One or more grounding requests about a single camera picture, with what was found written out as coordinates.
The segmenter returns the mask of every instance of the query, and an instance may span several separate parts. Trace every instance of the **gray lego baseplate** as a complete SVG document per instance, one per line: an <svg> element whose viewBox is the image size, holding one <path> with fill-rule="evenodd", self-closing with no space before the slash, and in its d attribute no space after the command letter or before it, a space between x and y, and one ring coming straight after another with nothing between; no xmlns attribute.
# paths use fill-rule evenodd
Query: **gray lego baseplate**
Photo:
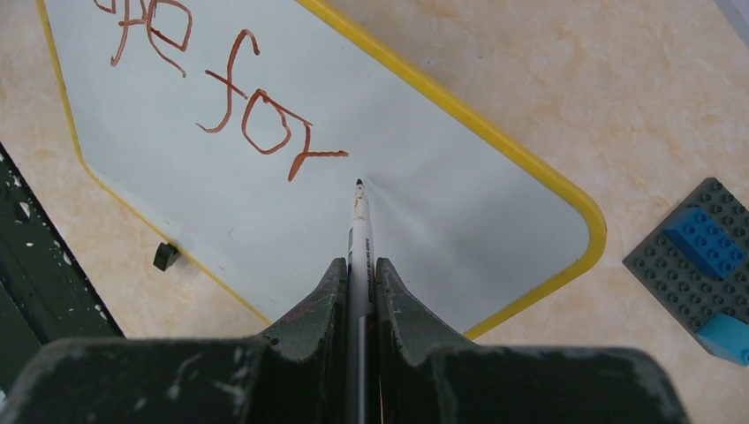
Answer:
<svg viewBox="0 0 749 424"><path fill-rule="evenodd" d="M696 206L739 247L749 249L746 208L720 181L707 178L624 258L624 265L693 336L718 313L749 323L749 261L725 279L713 278L700 272L662 233L664 224L680 210Z"/></svg>

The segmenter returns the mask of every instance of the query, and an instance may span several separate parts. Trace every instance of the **beige marble surface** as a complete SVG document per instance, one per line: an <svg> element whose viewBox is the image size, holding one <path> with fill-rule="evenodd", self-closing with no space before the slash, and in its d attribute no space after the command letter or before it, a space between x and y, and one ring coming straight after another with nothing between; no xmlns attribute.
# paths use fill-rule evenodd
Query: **beige marble surface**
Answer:
<svg viewBox="0 0 749 424"><path fill-rule="evenodd" d="M601 261L480 338L623 345L670 373L695 422L746 422L749 369L704 352L621 260L704 177L749 204L749 49L711 0L334 0L601 207ZM263 327L77 163L32 0L0 2L0 140L129 337Z"/></svg>

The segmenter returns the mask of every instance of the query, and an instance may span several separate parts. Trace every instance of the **light blue lego brick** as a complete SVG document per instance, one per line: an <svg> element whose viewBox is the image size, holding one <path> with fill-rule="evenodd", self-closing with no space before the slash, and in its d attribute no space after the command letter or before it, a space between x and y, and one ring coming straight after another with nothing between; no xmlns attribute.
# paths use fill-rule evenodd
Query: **light blue lego brick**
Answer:
<svg viewBox="0 0 749 424"><path fill-rule="evenodd" d="M726 314L717 314L697 337L718 358L746 367L749 365L749 325Z"/></svg>

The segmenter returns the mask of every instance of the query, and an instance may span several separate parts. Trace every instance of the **black whiteboard foot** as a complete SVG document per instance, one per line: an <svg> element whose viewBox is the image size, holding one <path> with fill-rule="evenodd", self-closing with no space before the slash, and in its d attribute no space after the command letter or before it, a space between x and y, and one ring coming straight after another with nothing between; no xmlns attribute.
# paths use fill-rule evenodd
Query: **black whiteboard foot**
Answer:
<svg viewBox="0 0 749 424"><path fill-rule="evenodd" d="M176 247L167 243L159 243L159 248L156 249L156 256L154 256L154 266L161 271L166 271L178 257L179 251Z"/></svg>

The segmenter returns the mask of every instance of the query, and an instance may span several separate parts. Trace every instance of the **white marker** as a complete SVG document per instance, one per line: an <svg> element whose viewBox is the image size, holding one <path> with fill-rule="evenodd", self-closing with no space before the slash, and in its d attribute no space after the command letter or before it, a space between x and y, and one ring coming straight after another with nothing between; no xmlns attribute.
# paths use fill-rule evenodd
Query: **white marker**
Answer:
<svg viewBox="0 0 749 424"><path fill-rule="evenodd" d="M344 422L380 422L373 251L369 200L359 179L349 230Z"/></svg>

